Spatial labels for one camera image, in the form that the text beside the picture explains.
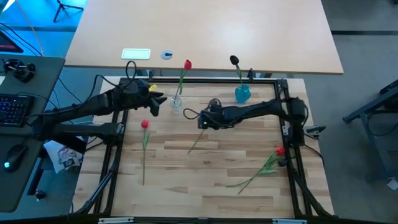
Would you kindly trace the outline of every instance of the computer mouse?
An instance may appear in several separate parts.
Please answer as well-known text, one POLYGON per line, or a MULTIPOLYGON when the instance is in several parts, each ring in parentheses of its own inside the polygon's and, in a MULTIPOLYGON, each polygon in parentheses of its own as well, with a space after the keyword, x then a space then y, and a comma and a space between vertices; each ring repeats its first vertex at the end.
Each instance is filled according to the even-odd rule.
POLYGON ((14 172, 21 164, 22 158, 27 150, 27 146, 17 144, 8 150, 3 168, 6 172, 14 172))

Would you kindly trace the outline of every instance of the red tulip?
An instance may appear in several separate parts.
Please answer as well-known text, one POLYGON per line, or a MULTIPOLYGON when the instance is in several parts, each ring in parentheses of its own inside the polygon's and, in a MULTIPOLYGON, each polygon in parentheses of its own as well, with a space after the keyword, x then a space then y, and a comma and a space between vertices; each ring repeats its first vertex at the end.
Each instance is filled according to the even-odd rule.
POLYGON ((141 121, 141 127, 146 129, 146 128, 148 128, 148 126, 149 126, 149 121, 147 119, 143 119, 141 121))
POLYGON ((185 70, 191 70, 192 69, 192 63, 189 60, 185 61, 184 69, 185 70))
POLYGON ((279 146, 275 149, 275 152, 278 156, 283 156, 285 154, 285 149, 283 146, 279 146))

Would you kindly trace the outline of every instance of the metal stand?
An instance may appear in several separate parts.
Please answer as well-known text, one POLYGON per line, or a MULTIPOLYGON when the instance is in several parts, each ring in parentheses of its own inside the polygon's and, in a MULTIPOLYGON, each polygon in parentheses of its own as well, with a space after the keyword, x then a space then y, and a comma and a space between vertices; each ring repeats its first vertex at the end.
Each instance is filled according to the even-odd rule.
POLYGON ((366 177, 368 182, 375 180, 388 179, 398 176, 398 170, 395 169, 394 163, 391 161, 391 156, 389 152, 382 147, 377 146, 377 136, 373 135, 369 130, 369 116, 375 113, 392 113, 391 110, 378 110, 381 106, 385 105, 387 102, 398 97, 398 80, 391 83, 387 87, 380 91, 380 96, 373 100, 372 102, 362 106, 360 109, 352 112, 348 116, 343 118, 346 123, 352 122, 356 118, 361 118, 362 124, 365 128, 366 135, 371 143, 371 146, 379 154, 379 159, 382 167, 382 174, 370 175, 366 177))
POLYGON ((57 17, 60 14, 61 9, 66 10, 68 8, 73 8, 73 9, 84 10, 82 7, 66 5, 66 4, 62 3, 60 0, 57 0, 57 3, 58 3, 58 10, 57 10, 57 13, 55 13, 53 22, 57 22, 57 17))

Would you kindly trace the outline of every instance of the wooden table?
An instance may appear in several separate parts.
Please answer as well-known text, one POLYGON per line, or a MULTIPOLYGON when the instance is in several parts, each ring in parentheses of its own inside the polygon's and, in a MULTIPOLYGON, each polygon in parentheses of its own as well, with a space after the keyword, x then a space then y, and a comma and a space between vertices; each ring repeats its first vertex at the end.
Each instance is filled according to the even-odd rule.
MULTIPOLYGON (((107 78, 113 83, 119 81, 119 77, 107 78)), ((300 97, 308 105, 303 80, 291 79, 288 82, 290 95, 300 97)), ((172 96, 177 84, 159 83, 157 86, 158 91, 172 96)), ((104 82, 101 91, 104 92, 111 87, 104 82)), ((272 85, 250 84, 250 87, 252 97, 248 104, 260 103, 275 97, 272 85)), ((214 97, 220 99, 223 106, 231 105, 235 88, 236 84, 186 83, 182 93, 183 107, 200 111, 214 97)), ((96 116, 94 121, 110 122, 111 116, 96 116)), ((312 125, 311 114, 307 124, 312 125)), ((261 116, 247 119, 234 129, 207 129, 194 150, 187 154, 200 131, 196 120, 187 120, 182 114, 173 114, 169 101, 161 105, 159 116, 156 118, 152 117, 148 109, 130 110, 112 216, 294 216, 285 167, 278 168, 278 173, 254 179, 240 195, 240 188, 225 187, 248 180, 262 167, 275 148, 282 145, 278 117, 261 116), (145 185, 142 185, 143 119, 150 122, 145 185)), ((307 138, 306 143, 319 150, 315 140, 307 138)), ((98 146, 85 154, 73 199, 76 209, 83 205, 98 185, 104 148, 104 145, 98 146)), ((309 189, 324 208, 333 213, 321 159, 305 147, 301 153, 309 189)), ((298 194, 300 204, 303 205, 302 194, 300 191, 298 194)))
POLYGON ((151 49, 144 69, 342 74, 321 0, 90 0, 67 67, 124 67, 123 49, 151 49), (170 60, 160 56, 172 50, 170 60))

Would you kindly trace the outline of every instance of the flower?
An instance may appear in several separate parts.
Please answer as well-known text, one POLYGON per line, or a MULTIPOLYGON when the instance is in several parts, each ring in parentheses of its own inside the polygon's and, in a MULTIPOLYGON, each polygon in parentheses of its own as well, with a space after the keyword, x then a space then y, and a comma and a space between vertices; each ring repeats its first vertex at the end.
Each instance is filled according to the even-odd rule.
POLYGON ((185 61, 184 69, 185 70, 191 70, 192 69, 192 63, 189 60, 185 61))
POLYGON ((238 59, 238 57, 235 56, 235 55, 231 55, 231 56, 229 57, 229 60, 231 61, 231 63, 232 63, 233 65, 237 65, 237 64, 239 63, 239 59, 238 59))
POLYGON ((279 146, 275 149, 275 152, 278 156, 283 156, 285 154, 285 149, 283 146, 279 146))
POLYGON ((148 126, 149 126, 149 121, 147 119, 143 119, 141 121, 141 127, 146 129, 146 128, 148 128, 148 126))

